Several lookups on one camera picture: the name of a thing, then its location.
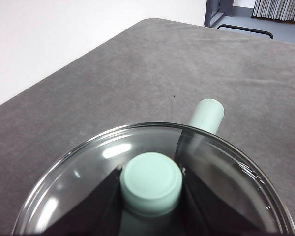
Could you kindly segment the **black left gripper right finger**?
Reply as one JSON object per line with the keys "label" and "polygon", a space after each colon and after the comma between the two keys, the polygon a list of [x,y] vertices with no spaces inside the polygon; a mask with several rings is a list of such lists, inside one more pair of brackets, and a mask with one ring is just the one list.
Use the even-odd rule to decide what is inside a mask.
{"label": "black left gripper right finger", "polygon": [[261,231],[188,167],[182,168],[180,218],[187,236],[250,236]]}

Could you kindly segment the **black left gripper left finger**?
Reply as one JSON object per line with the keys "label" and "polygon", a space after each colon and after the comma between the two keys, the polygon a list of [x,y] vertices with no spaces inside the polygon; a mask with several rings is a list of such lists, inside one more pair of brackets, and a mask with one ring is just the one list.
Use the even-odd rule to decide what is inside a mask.
{"label": "black left gripper left finger", "polygon": [[80,203],[49,226],[44,236],[118,236],[123,201],[122,168],[115,168]]}

